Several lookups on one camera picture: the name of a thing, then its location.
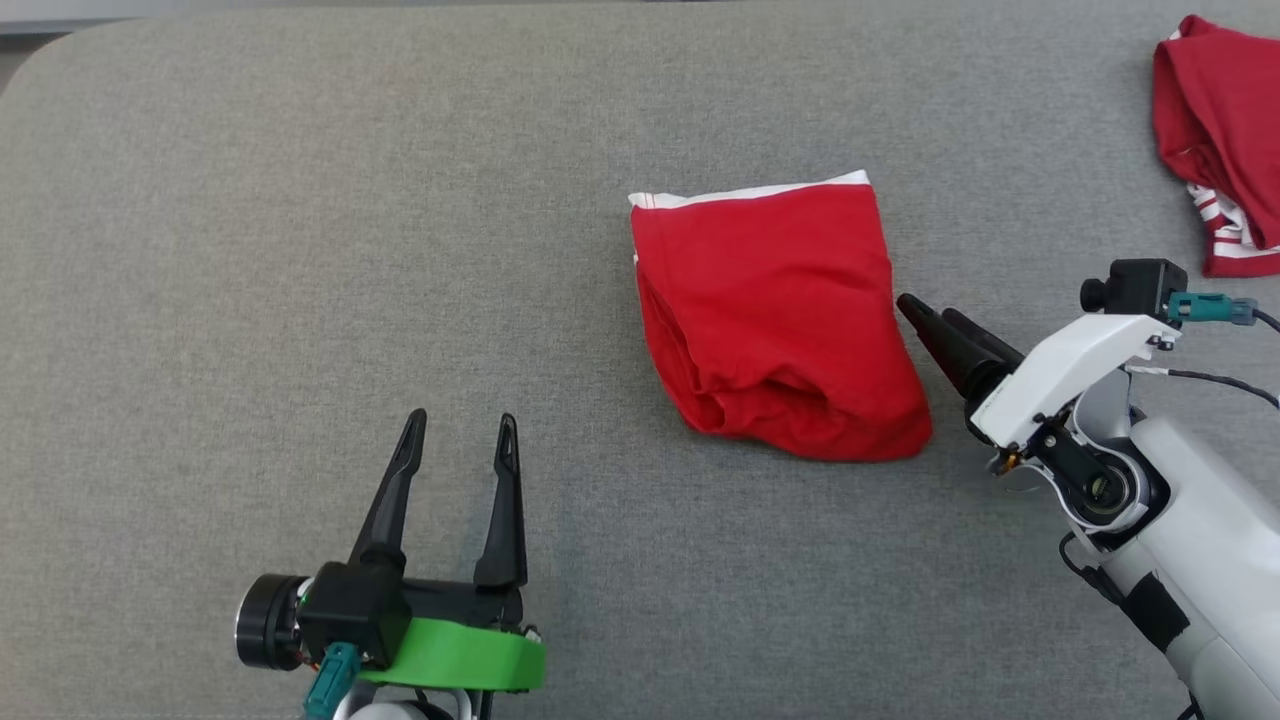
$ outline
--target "folded red shirt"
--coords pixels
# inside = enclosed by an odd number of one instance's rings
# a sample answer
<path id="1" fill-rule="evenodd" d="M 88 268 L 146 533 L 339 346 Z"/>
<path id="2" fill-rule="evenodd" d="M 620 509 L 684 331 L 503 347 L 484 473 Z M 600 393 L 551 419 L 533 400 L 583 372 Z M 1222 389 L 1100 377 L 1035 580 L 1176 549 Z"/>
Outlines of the folded red shirt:
<path id="1" fill-rule="evenodd" d="M 865 173 L 631 204 L 645 338 L 689 425 L 822 460 L 924 447 Z"/>
<path id="2" fill-rule="evenodd" d="M 1204 274 L 1280 273 L 1280 41 L 1188 15 L 1153 77 L 1156 142 L 1204 220 Z"/>

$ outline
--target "black strap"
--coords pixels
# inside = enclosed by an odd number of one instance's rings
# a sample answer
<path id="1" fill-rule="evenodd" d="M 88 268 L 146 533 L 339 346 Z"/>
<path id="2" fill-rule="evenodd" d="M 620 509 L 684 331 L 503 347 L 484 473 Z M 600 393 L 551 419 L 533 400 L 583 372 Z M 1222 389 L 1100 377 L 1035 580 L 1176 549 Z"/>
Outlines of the black strap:
<path id="1" fill-rule="evenodd" d="M 1120 601 L 1120 610 L 1138 626 L 1143 637 L 1160 652 L 1190 625 L 1181 607 L 1153 573 L 1138 580 L 1129 594 Z"/>

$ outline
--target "green mount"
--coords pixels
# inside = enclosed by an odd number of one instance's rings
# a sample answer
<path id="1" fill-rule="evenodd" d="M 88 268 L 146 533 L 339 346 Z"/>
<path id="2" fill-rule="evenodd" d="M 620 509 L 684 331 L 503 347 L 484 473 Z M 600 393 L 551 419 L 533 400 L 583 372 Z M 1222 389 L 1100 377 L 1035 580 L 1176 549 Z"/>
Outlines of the green mount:
<path id="1" fill-rule="evenodd" d="M 411 688 L 521 692 L 543 687 L 545 669 L 547 648 L 525 635 L 415 618 L 392 666 L 364 670 L 360 678 Z"/>

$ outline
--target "white plastic housing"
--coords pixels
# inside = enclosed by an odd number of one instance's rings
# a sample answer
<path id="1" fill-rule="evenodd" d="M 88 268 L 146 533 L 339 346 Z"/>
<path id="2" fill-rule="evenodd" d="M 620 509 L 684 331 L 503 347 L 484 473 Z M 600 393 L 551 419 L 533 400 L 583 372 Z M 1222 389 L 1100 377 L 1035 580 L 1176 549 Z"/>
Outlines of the white plastic housing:
<path id="1" fill-rule="evenodd" d="M 970 420 L 1000 447 L 1027 446 L 1038 414 L 1053 416 L 1117 366 L 1151 360 L 1152 337 L 1181 333 L 1147 315 L 1083 315 L 1037 345 Z"/>

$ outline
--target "black cable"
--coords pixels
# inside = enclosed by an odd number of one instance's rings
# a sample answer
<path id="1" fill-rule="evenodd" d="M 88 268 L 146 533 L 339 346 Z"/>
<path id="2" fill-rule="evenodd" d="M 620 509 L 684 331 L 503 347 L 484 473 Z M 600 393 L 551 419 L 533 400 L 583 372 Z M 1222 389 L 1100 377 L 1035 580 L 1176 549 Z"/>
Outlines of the black cable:
<path id="1" fill-rule="evenodd" d="M 1280 333 L 1280 320 L 1276 320 L 1275 318 L 1263 313 L 1262 310 L 1258 310 L 1257 307 L 1253 309 L 1253 316 L 1271 325 L 1271 329 Z"/>
<path id="2" fill-rule="evenodd" d="M 1225 386 L 1229 386 L 1229 387 L 1234 387 L 1235 389 L 1243 389 L 1244 392 L 1248 392 L 1251 395 L 1256 395 L 1256 396 L 1261 397 L 1262 400 L 1266 400 L 1267 402 L 1271 404 L 1272 407 L 1280 410 L 1280 397 L 1276 397 L 1275 395 L 1271 395 L 1270 392 L 1267 392 L 1267 391 L 1265 391 L 1265 389 L 1262 389 L 1260 387 L 1251 386 L 1249 383 L 1247 383 L 1244 380 L 1238 380 L 1235 378 L 1229 378 L 1226 375 L 1211 375 L 1208 373 L 1196 373 L 1196 372 L 1192 372 L 1192 370 L 1169 370 L 1169 377 L 1171 377 L 1171 378 L 1190 378 L 1190 379 L 1194 379 L 1194 380 L 1208 380 L 1211 383 L 1220 383 L 1220 384 L 1225 384 Z"/>
<path id="3" fill-rule="evenodd" d="M 1075 573 L 1082 580 L 1089 582 L 1089 579 L 1084 575 L 1084 570 L 1082 570 L 1075 562 L 1071 562 L 1071 559 L 1066 555 L 1066 546 L 1073 539 L 1075 539 L 1075 533 L 1066 533 L 1062 536 L 1062 539 L 1057 543 L 1057 553 L 1062 557 L 1062 564 L 1066 565 L 1068 570 Z"/>
<path id="4" fill-rule="evenodd" d="M 1184 710 L 1183 714 L 1178 716 L 1178 720 L 1192 720 L 1193 717 L 1196 720 L 1204 720 L 1204 714 L 1199 708 L 1199 702 L 1196 700 L 1196 696 L 1192 696 L 1192 703 L 1188 705 L 1187 710 Z"/>

